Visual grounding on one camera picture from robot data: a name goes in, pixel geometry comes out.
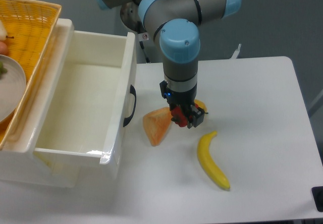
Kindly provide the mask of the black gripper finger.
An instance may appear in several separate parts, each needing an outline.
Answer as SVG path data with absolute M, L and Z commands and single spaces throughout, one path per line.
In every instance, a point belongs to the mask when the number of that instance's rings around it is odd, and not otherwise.
M 187 127 L 196 128 L 204 121 L 204 109 L 197 104 L 191 105 L 187 115 Z
M 171 110 L 172 121 L 175 123 L 187 123 L 187 117 L 184 115 L 182 109 L 179 106 L 174 107 Z

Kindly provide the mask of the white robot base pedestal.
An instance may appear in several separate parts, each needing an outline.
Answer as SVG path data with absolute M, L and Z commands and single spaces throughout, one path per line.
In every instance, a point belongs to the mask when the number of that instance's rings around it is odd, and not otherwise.
M 137 63 L 160 63 L 161 55 L 152 37 L 142 25 L 138 15 L 138 6 L 133 2 L 122 5 L 120 18 L 126 29 L 136 36 Z

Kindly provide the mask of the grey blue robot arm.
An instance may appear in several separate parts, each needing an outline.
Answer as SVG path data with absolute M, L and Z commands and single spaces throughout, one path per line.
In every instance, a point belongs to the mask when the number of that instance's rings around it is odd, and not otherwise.
M 103 9 L 135 6 L 128 28 L 145 30 L 163 58 L 160 91 L 167 100 L 172 121 L 180 127 L 197 127 L 205 111 L 194 102 L 197 91 L 200 37 L 198 27 L 239 11 L 242 0 L 96 0 Z

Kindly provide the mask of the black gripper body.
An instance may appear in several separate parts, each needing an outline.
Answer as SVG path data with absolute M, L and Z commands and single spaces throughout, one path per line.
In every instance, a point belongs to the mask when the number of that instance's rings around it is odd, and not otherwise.
M 159 86 L 161 96 L 167 100 L 170 111 L 174 110 L 177 106 L 183 112 L 189 112 L 192 110 L 197 93 L 197 85 L 185 92 L 171 90 L 166 81 L 160 82 Z

